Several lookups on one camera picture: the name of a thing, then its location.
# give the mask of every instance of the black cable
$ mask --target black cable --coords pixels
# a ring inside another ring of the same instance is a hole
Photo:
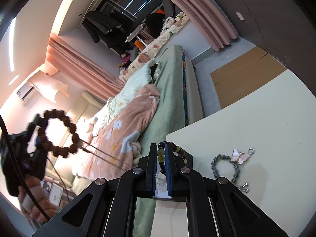
[[[109,163],[109,164],[111,164],[111,165],[117,167],[117,168],[120,169],[121,171],[123,171],[123,169],[122,169],[121,167],[119,167],[119,166],[117,166],[117,165],[111,163],[110,161],[108,161],[108,160],[102,158],[101,156],[99,156],[99,155],[97,155],[97,154],[95,154],[95,153],[93,153],[93,152],[87,150],[86,148],[84,148],[84,147],[79,147],[79,149],[82,149],[83,151],[85,151],[85,152],[87,152],[87,153],[90,153],[90,154],[96,156],[97,158],[102,159],[103,161],[105,161],[105,162],[107,162],[107,163]]]
[[[70,203],[70,199],[69,199],[69,195],[68,195],[68,190],[67,190],[67,187],[63,181],[63,179],[61,178],[61,176],[58,174],[56,168],[54,167],[52,161],[47,157],[48,161],[50,162],[50,164],[52,165],[53,169],[55,170],[56,174],[58,175],[59,179],[61,180],[61,182],[63,183],[64,187],[65,187],[65,190],[66,190],[66,194],[67,194],[67,199],[68,199],[68,203]]]
[[[34,205],[39,209],[39,211],[42,213],[42,215],[47,220],[50,220],[50,217],[45,213],[45,211],[39,205],[39,203],[35,199],[34,195],[32,194],[30,188],[27,186],[27,184],[26,184],[26,182],[25,182],[25,180],[23,178],[22,172],[21,172],[21,170],[19,168],[19,164],[18,164],[18,162],[16,160],[16,156],[15,156],[13,148],[12,148],[10,136],[8,134],[8,131],[7,131],[7,127],[5,126],[4,120],[3,120],[1,115],[0,115],[0,127],[1,127],[1,130],[2,130],[2,134],[4,135],[5,142],[7,143],[9,155],[10,155],[10,158],[11,158],[11,161],[12,161],[13,168],[14,168],[14,170],[16,172],[16,175],[18,176],[23,188],[25,189],[26,193],[29,195],[29,197],[33,201]]]
[[[94,149],[96,149],[96,150],[102,152],[103,154],[108,155],[109,157],[111,157],[111,158],[113,158],[113,159],[115,159],[115,160],[117,160],[117,161],[120,161],[120,162],[122,162],[123,164],[126,164],[127,166],[129,166],[129,164],[125,163],[124,161],[119,160],[118,158],[115,158],[114,156],[112,156],[112,155],[110,155],[110,154],[108,154],[108,153],[106,153],[106,152],[100,150],[100,149],[97,148],[97,147],[94,147],[93,145],[89,144],[88,142],[86,142],[86,141],[84,141],[84,140],[82,140],[82,139],[80,139],[80,138],[79,138],[79,140],[82,141],[82,142],[84,142],[84,143],[86,143],[87,145],[91,146],[92,148],[94,148]]]

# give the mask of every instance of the floral blanket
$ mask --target floral blanket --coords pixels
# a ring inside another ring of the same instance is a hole
[[[140,150],[137,139],[151,122],[159,96],[153,84],[142,87],[123,111],[92,140],[91,145],[107,154],[88,146],[89,151],[101,158],[85,153],[74,165],[76,175],[91,181],[99,177],[111,180],[132,169],[136,155],[133,153]]]
[[[143,50],[140,55],[129,65],[125,70],[121,71],[119,79],[124,83],[134,74],[137,70],[143,67],[148,61],[153,59],[162,47],[168,42],[170,37],[178,33],[181,28],[189,21],[188,16],[181,12],[176,18],[175,23],[169,27],[162,35],[157,37],[149,46]]]

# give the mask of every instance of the blue gripper pad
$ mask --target blue gripper pad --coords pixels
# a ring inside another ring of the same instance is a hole
[[[154,156],[154,165],[153,165],[152,176],[153,176],[153,181],[152,181],[151,188],[152,188],[152,195],[154,197],[155,193],[156,193],[156,179],[157,179],[157,152],[155,152],[155,156]]]
[[[170,158],[169,158],[167,144],[165,145],[165,165],[166,165],[167,191],[168,191],[168,195],[171,196],[172,180],[171,180]]]

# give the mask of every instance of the silver screw head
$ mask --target silver screw head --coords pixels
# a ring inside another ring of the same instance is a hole
[[[133,169],[133,173],[134,174],[140,174],[142,172],[143,172],[143,170],[140,167],[136,167],[136,168]]]
[[[188,174],[188,173],[190,173],[191,170],[188,167],[183,167],[180,169],[180,171],[181,171],[181,173]]]
[[[228,180],[227,180],[227,178],[225,178],[225,177],[219,177],[218,182],[219,182],[220,184],[227,184],[227,183],[228,183]]]
[[[105,183],[105,179],[100,177],[95,180],[96,185],[103,185]]]

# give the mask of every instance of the string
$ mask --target string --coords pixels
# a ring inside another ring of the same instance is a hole
[[[53,162],[47,157],[48,161],[50,162],[50,164],[52,165],[53,169],[55,170],[56,174],[58,175],[59,179],[61,180],[62,184],[65,187],[65,191],[66,191],[66,195],[67,195],[67,199],[68,199],[68,203],[70,203],[70,199],[69,199],[69,194],[68,194],[68,190],[67,190],[67,186],[65,185],[63,179],[61,178],[61,176],[58,174],[56,168],[53,165]]]
[[[123,169],[122,169],[121,167],[119,167],[119,166],[117,166],[117,165],[111,163],[110,161],[106,160],[105,158],[102,158],[101,156],[99,156],[99,155],[97,155],[97,154],[95,154],[95,153],[93,153],[93,152],[87,150],[86,148],[84,148],[84,147],[79,147],[79,148],[82,149],[82,150],[85,151],[85,152],[91,153],[92,155],[94,155],[94,156],[96,156],[96,157],[102,159],[103,161],[105,161],[105,162],[107,162],[107,163],[109,163],[109,164],[111,164],[111,165],[113,165],[113,166],[119,168],[121,171],[123,171]]]
[[[106,152],[104,152],[104,151],[98,149],[97,147],[94,147],[93,145],[89,144],[88,142],[86,142],[86,141],[84,141],[84,140],[82,140],[82,139],[79,139],[79,140],[82,141],[82,142],[84,142],[84,143],[86,143],[87,145],[91,146],[92,148],[95,148],[96,150],[102,152],[103,154],[108,155],[109,157],[111,157],[111,158],[113,158],[113,159],[115,159],[115,160],[118,160],[118,161],[122,162],[123,164],[129,166],[129,164],[125,163],[124,161],[121,161],[121,160],[119,160],[118,158],[115,158],[114,156],[112,156],[112,155],[110,155],[110,154],[108,154],[108,153],[106,153]]]

